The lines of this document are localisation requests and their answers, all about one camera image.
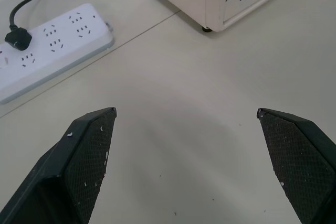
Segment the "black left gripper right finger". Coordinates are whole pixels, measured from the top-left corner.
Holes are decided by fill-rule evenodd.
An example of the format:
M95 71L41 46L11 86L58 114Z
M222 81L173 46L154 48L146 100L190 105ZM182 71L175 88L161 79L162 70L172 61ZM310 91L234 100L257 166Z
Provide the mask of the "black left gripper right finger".
M302 224L336 224L336 144L312 121L257 112L277 179Z

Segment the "white power strip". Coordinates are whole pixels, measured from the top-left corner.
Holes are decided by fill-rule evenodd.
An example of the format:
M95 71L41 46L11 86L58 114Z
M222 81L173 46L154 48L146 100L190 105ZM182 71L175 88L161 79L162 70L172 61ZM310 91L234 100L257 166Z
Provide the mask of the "white power strip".
M32 30L20 51L0 44L0 104L7 103L109 49L110 27L91 4L83 4Z

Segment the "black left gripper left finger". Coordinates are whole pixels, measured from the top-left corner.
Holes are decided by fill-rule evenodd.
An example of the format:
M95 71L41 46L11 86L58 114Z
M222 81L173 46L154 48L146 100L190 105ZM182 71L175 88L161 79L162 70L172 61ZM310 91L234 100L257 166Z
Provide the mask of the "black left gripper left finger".
M75 119L0 212L0 224L88 224L106 175L116 108Z

